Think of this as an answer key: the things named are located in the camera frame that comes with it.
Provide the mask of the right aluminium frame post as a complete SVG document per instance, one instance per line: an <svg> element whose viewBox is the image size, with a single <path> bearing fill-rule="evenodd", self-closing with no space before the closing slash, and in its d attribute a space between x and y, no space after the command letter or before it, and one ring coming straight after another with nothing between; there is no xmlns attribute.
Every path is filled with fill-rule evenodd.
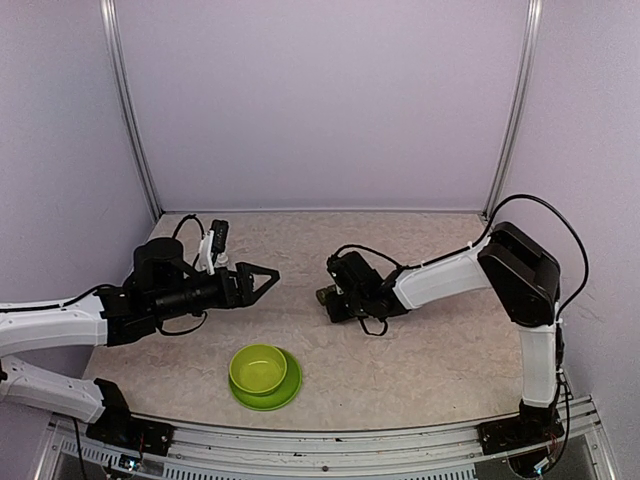
<svg viewBox="0 0 640 480"><path fill-rule="evenodd" d="M507 118L506 129L501 143L498 164L483 209L483 217L488 219L501 198L524 113L529 81L534 68L536 47L538 43L542 19L543 1L530 0L527 7L522 49L516 75L516 83L512 95L511 106Z"/></svg>

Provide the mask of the aluminium frame post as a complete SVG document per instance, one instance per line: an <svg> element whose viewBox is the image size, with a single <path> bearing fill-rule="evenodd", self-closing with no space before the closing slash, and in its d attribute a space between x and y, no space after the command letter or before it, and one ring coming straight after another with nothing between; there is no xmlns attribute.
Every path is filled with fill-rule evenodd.
<svg viewBox="0 0 640 480"><path fill-rule="evenodd" d="M100 12L107 43L107 50L111 69L124 122L128 143L133 155L135 169L143 191L143 195L152 220L157 223L164 211L159 200L157 188L152 178L150 166L136 118L133 96L130 90L124 49L119 30L116 2L101 0Z"/></svg>
<svg viewBox="0 0 640 480"><path fill-rule="evenodd" d="M498 164L483 209L483 217L488 219L501 198L524 113L529 81L534 68L536 47L538 43L542 19L543 1L530 0L527 7L522 49L516 75L516 83L512 95L511 106L507 118L506 129L501 143Z"/></svg>

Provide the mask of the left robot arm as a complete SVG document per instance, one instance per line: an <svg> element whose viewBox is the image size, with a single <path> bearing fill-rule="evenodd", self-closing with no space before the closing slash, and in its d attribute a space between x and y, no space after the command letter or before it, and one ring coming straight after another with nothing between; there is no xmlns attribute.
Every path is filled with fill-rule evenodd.
<svg viewBox="0 0 640 480"><path fill-rule="evenodd" d="M120 286L103 284L55 303L7 304L1 309L1 399L56 412L86 424L99 422L121 445L140 434L119 387L108 380L71 378L21 359L19 354L66 346L116 347L159 333L185 315L254 305L280 279L278 271L239 262L217 267L219 242L204 269L184 259L184 246L159 237L137 247L134 268Z"/></svg>

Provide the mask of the green bowl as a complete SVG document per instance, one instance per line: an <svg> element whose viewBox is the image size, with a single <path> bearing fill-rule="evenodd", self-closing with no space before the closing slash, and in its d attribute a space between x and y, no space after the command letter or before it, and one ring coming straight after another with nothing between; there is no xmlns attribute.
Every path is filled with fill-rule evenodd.
<svg viewBox="0 0 640 480"><path fill-rule="evenodd" d="M229 364L231 383L240 391L263 396L273 393L283 383L288 362L277 347L251 344L238 350Z"/></svg>

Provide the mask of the white pill bottle with code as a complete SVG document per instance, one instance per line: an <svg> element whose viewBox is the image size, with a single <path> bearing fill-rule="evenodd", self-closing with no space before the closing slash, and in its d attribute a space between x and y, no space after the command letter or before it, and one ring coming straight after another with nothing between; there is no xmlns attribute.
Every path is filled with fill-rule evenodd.
<svg viewBox="0 0 640 480"><path fill-rule="evenodd" d="M214 264L216 268L228 267L229 257L225 252L219 253Z"/></svg>

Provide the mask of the green plate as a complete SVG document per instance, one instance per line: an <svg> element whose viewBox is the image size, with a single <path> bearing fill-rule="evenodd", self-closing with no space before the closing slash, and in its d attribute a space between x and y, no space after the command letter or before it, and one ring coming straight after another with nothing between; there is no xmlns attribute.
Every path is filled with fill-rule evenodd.
<svg viewBox="0 0 640 480"><path fill-rule="evenodd" d="M256 396L242 391L231 378L228 385L236 401L255 411L273 411L289 404L298 394L302 386L302 369L297 359L287 350L278 348L287 361L287 373L281 385L272 393Z"/></svg>

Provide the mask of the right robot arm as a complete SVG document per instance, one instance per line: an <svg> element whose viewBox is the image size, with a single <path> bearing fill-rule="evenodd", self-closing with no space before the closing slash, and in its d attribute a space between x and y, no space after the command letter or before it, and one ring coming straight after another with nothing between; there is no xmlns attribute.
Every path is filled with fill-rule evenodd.
<svg viewBox="0 0 640 480"><path fill-rule="evenodd" d="M288 284L256 323L295 354L303 380L250 425L373 430L517 411L523 444L551 424L558 395L557 261L500 224L442 257L376 271L358 246L327 262L326 287Z"/></svg>

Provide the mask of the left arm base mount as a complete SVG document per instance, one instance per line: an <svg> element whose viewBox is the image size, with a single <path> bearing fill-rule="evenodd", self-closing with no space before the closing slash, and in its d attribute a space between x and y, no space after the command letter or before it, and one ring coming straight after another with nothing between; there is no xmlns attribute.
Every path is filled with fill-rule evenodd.
<svg viewBox="0 0 640 480"><path fill-rule="evenodd" d="M174 427L138 417L100 418L86 429L86 436L104 444L166 457Z"/></svg>

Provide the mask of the left aluminium frame post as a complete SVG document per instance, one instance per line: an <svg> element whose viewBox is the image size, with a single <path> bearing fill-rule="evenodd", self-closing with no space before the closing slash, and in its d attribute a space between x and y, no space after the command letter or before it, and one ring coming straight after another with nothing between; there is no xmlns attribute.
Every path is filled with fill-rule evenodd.
<svg viewBox="0 0 640 480"><path fill-rule="evenodd" d="M157 188L152 178L150 166L136 118L133 96L130 90L124 49L119 30L116 2L101 0L100 12L107 43L107 50L111 69L124 122L128 143L133 155L135 169L143 191L143 195L152 220L157 223L164 211L159 200Z"/></svg>

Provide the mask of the aluminium front rail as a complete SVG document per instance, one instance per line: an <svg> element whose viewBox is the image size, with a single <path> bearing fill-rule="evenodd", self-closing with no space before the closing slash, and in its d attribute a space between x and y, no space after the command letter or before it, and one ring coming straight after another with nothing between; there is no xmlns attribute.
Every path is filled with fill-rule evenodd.
<svg viewBox="0 0 640 480"><path fill-rule="evenodd" d="M77 440L71 422L51 418L31 478L131 479L473 479L479 468L510 477L526 448L485 454L477 421L360 431L287 431L172 421L165 456L144 455L136 471L119 466L128 450Z"/></svg>

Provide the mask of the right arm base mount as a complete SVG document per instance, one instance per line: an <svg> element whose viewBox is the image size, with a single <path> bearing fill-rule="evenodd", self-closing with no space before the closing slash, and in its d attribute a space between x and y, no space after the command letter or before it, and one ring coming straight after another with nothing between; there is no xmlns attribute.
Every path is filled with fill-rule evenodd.
<svg viewBox="0 0 640 480"><path fill-rule="evenodd" d="M543 426L536 422L525 422L519 416L483 422L477 426L477 431L484 455L517 450L564 435L564 427L559 420Z"/></svg>

